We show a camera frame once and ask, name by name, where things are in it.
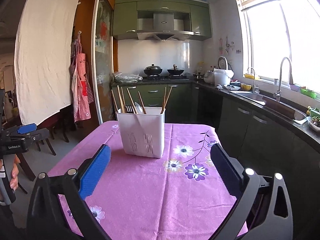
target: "window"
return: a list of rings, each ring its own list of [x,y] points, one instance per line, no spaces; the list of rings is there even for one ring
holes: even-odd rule
[[[247,26],[248,49],[256,75],[279,78],[283,57],[292,60],[293,82],[320,92],[320,17],[307,0],[238,0]],[[289,63],[282,85],[289,85]]]

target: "green container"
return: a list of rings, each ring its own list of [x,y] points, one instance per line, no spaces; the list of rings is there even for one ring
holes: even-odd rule
[[[317,97],[317,93],[312,90],[306,90],[306,89],[301,88],[300,91],[301,91],[301,94],[306,95],[308,97],[311,97],[313,99],[315,99]]]
[[[310,117],[314,117],[314,116],[320,117],[320,113],[315,111],[313,108],[310,108]]]

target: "floral print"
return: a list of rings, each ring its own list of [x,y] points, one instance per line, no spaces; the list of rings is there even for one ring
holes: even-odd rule
[[[71,210],[67,210],[67,213],[68,213],[68,216],[69,216],[69,217],[72,217],[72,219],[75,219],[75,218],[73,217],[72,213],[71,213]]]
[[[209,175],[208,169],[203,164],[189,164],[185,169],[187,170],[185,175],[188,176],[188,179],[195,179],[196,181],[205,180],[204,176]]]
[[[177,159],[170,159],[163,163],[164,170],[167,172],[178,172],[182,171],[182,163]]]
[[[218,143],[217,141],[210,141],[208,144],[207,144],[207,147],[211,148],[213,145],[215,145],[216,143]]]
[[[194,152],[192,151],[193,148],[190,147],[189,145],[177,145],[174,149],[173,152],[175,154],[181,155],[182,157],[186,158],[187,156],[192,156]]]
[[[101,219],[104,219],[104,212],[101,211],[102,208],[101,207],[98,207],[98,206],[93,206],[93,207],[89,207],[91,212],[92,212],[92,215],[96,218],[96,220],[100,223],[100,220]]]
[[[205,158],[207,159],[207,161],[206,161],[205,163],[206,163],[209,167],[213,167],[214,165],[213,165],[213,162],[212,162],[212,160],[211,160],[210,155],[206,156]]]

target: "white curtain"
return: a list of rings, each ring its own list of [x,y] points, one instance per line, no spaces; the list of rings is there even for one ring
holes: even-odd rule
[[[16,36],[14,71],[22,124],[71,104],[70,45],[78,0],[27,0]]]

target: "pink tablecloth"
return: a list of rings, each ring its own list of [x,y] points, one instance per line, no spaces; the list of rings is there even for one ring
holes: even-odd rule
[[[78,168],[107,144],[110,163],[85,201],[112,239],[207,240],[236,201],[210,159],[218,136],[214,128],[197,124],[165,124],[164,132],[161,159],[132,156],[123,150],[118,123],[105,122],[49,176]],[[60,201],[71,229],[81,234],[65,198]],[[246,231],[244,225],[240,234]]]

